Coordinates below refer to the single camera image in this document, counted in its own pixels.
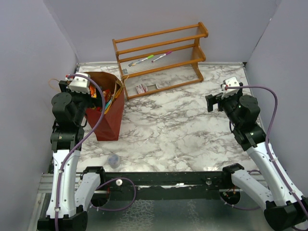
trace red paper bag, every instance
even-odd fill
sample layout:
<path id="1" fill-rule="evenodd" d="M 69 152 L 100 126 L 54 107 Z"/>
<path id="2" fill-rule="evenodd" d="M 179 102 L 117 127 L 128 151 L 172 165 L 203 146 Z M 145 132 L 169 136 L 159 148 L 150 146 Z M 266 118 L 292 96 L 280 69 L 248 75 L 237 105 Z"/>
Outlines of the red paper bag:
<path id="1" fill-rule="evenodd" d="M 97 141 L 117 141 L 119 138 L 122 114 L 124 110 L 124 91 L 122 88 L 122 83 L 115 75 L 107 72 L 86 73 L 89 74 L 91 79 L 102 87 L 103 91 L 109 89 L 112 94 L 115 90 L 121 91 L 119 96 L 113 101 L 108 112 L 104 115 L 99 126 L 94 131 Z M 92 128 L 95 126 L 102 113 L 89 108 L 86 110 L 86 113 L 88 116 L 88 123 Z"/>

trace white knob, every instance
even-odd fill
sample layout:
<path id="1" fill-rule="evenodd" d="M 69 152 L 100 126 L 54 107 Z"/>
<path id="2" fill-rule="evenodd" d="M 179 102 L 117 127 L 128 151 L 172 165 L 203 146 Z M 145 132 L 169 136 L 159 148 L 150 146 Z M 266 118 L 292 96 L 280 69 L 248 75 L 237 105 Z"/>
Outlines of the white knob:
<path id="1" fill-rule="evenodd" d="M 116 183 L 117 186 L 121 186 L 123 182 L 122 182 L 121 179 L 118 179 L 118 180 L 115 181 L 115 183 Z"/>

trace cable tie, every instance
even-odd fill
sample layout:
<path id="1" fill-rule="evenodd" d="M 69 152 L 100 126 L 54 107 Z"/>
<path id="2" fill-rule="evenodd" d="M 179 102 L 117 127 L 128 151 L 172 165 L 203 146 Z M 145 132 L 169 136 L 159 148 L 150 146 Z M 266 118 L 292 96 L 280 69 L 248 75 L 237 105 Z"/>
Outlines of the cable tie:
<path id="1" fill-rule="evenodd" d="M 278 160 L 278 157 L 274 158 L 274 159 L 271 159 L 271 162 L 273 161 L 277 161 Z"/>

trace wire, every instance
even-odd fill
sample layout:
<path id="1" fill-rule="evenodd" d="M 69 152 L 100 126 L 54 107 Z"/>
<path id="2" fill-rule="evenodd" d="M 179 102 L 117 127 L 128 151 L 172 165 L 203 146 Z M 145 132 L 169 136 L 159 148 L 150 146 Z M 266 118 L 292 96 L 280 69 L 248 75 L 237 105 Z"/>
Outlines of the wire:
<path id="1" fill-rule="evenodd" d="M 131 200 L 131 202 L 130 202 L 127 206 L 125 206 L 125 207 L 123 207 L 123 208 L 116 208 L 116 209 L 95 207 L 92 203 L 91 203 L 91 206 L 90 206 L 90 207 L 93 207 L 93 208 L 96 208 L 96 209 L 99 209 L 99 210 L 103 210 L 103 211 L 116 212 L 116 211 L 122 211 L 122 210 L 127 209 L 128 207 L 130 207 L 130 206 L 135 202 L 136 193 L 137 193 L 137 191 L 136 191 L 136 186 L 135 186 L 134 182 L 131 181 L 131 180 L 128 179 L 128 178 L 119 177 L 119 178 L 115 178 L 115 179 L 109 180 L 109 181 L 105 182 L 104 184 L 98 186 L 96 190 L 100 189 L 101 187 L 103 187 L 103 186 L 105 186 L 106 184 L 109 184 L 110 182 L 115 181 L 115 180 L 128 180 L 128 181 L 132 184 L 132 186 L 134 187 L 134 197 L 133 197 L 133 199 Z"/>
<path id="2" fill-rule="evenodd" d="M 259 206 L 254 207 L 254 208 L 242 208 L 242 207 L 238 207 L 238 206 L 235 206 L 235 205 L 230 205 L 230 204 L 227 203 L 224 199 L 222 199 L 222 197 L 220 197 L 220 199 L 225 203 L 225 205 L 227 205 L 227 206 L 229 206 L 229 207 L 232 207 L 232 208 L 235 208 L 235 209 L 238 209 L 238 210 L 253 211 L 253 210 L 260 209 Z"/>
<path id="3" fill-rule="evenodd" d="M 271 160 L 274 160 L 273 158 L 273 155 L 270 151 L 270 147 L 269 147 L 269 141 L 270 141 L 270 131 L 271 131 L 271 128 L 273 126 L 273 122 L 274 122 L 274 119 L 275 119 L 275 116 L 276 116 L 276 112 L 277 112 L 277 106 L 278 106 L 278 98 L 277 98 L 277 95 L 276 93 L 270 89 L 270 88 L 267 88 L 267 87 L 263 87 L 263 86 L 259 86 L 259 85 L 256 85 L 256 86 L 239 86 L 239 87 L 228 87 L 226 86 L 225 90 L 227 89 L 244 89 L 244 88 L 260 88 L 260 89 L 265 89 L 267 91 L 269 91 L 270 93 L 272 93 L 272 95 L 274 96 L 274 99 L 275 99 L 275 106 L 274 106 L 274 110 L 273 110 L 273 115 L 271 116 L 271 119 L 270 119 L 270 125 L 269 125 L 269 128 L 268 128 L 268 132 L 266 134 L 266 137 L 265 137 L 265 147 L 266 147 L 266 150 L 267 150 L 267 153 L 270 157 Z M 290 193 L 294 196 L 294 198 L 297 200 L 298 204 L 300 205 L 300 207 L 302 208 L 304 214 L 306 215 L 307 219 L 308 219 L 308 212 L 307 210 L 305 209 L 305 206 L 303 205 L 303 203 L 301 202 L 301 200 L 298 198 L 298 196 L 296 195 L 296 193 L 293 191 L 291 185 L 288 183 L 288 181 L 286 180 L 286 178 L 284 177 L 283 173 L 281 172 L 280 168 L 278 167 L 276 161 L 272 161 L 273 165 L 275 166 L 278 174 L 280 175 L 281 179 L 283 180 L 284 184 L 287 186 L 288 190 L 290 190 Z M 300 230 L 296 227 L 293 227 L 293 229 L 297 230 L 297 231 L 308 231 L 308 229 L 306 230 Z"/>
<path id="4" fill-rule="evenodd" d="M 87 113 L 85 113 L 85 117 L 86 117 L 86 122 L 85 122 L 85 125 L 81 126 L 82 128 L 85 128 L 87 123 L 88 123 L 88 115 L 87 115 Z"/>
<path id="5" fill-rule="evenodd" d="M 231 127 L 231 121 L 229 121 L 229 128 L 230 128 L 230 132 L 233 133 L 232 127 Z"/>
<path id="6" fill-rule="evenodd" d="M 51 78 L 50 80 L 48 80 L 48 85 L 50 88 L 56 90 L 57 92 L 61 92 L 60 89 L 55 88 L 53 85 L 50 84 L 50 81 L 55 80 L 58 81 L 58 83 L 60 82 L 59 80 L 57 80 L 56 78 Z"/>
<path id="7" fill-rule="evenodd" d="M 231 189 L 232 189 L 232 188 L 228 189 L 228 190 L 226 191 L 226 193 L 229 192 Z"/>
<path id="8" fill-rule="evenodd" d="M 65 159 L 63 160 L 63 162 L 61 163 L 61 167 L 60 167 L 60 171 L 59 171 L 59 175 L 58 175 L 58 180 L 57 180 L 57 186 L 56 186 L 56 204 L 55 204 L 55 216 L 54 216 L 54 224 L 55 224 L 55 230 L 59 231 L 59 224 L 58 224 L 58 217 L 59 217 L 59 197 L 60 197 L 60 187 L 61 187 L 61 176 L 64 170 L 64 166 L 68 160 L 68 158 L 73 154 L 73 152 L 95 131 L 95 129 L 98 127 L 98 125 L 100 124 L 100 122 L 103 119 L 104 116 L 104 111 L 105 111 L 105 99 L 103 97 L 103 92 L 101 90 L 101 88 L 97 85 L 97 83 L 90 79 L 87 76 L 84 75 L 80 75 L 80 74 L 72 74 L 69 75 L 67 78 L 71 78 L 71 77 L 82 77 L 85 78 L 86 80 L 90 81 L 99 91 L 99 93 L 102 96 L 102 103 L 103 103 L 103 109 L 102 109 L 102 113 L 100 118 L 98 119 L 97 123 L 95 124 L 95 126 L 92 128 L 92 130 L 78 143 L 76 144 L 76 146 L 74 148 L 72 148 L 72 150 L 67 154 L 67 156 L 65 157 Z"/>
<path id="9" fill-rule="evenodd" d="M 253 169 L 253 170 L 250 170 L 248 171 L 248 174 L 251 174 L 253 172 L 259 172 L 261 174 L 261 172 L 259 170 L 256 170 L 256 169 Z M 230 206 L 232 208 L 235 208 L 235 209 L 238 209 L 238 210 L 244 210 L 244 211 L 253 211 L 253 210 L 257 210 L 257 209 L 260 209 L 260 206 L 257 206 L 257 207 L 254 207 L 254 208 L 243 208 L 243 207 L 238 207 L 238 206 L 235 206 L 235 205 L 231 205 L 229 203 L 227 203 L 224 199 L 222 199 L 222 197 L 220 197 L 220 199 L 225 203 L 225 205 L 227 206 Z"/>

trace pink marker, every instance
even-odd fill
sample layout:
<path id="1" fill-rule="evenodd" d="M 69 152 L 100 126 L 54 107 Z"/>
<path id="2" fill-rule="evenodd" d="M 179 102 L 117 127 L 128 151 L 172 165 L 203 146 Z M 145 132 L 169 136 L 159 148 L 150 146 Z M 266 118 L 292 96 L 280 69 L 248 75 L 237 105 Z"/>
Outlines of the pink marker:
<path id="1" fill-rule="evenodd" d="M 152 63 L 154 63 L 156 60 L 159 60 L 160 58 L 162 58 L 162 57 L 164 57 L 164 56 L 166 56 L 167 54 L 170 54 L 170 53 L 172 53 L 172 51 L 168 51 L 166 54 L 163 54 L 163 55 L 159 56 L 157 59 L 152 60 Z"/>

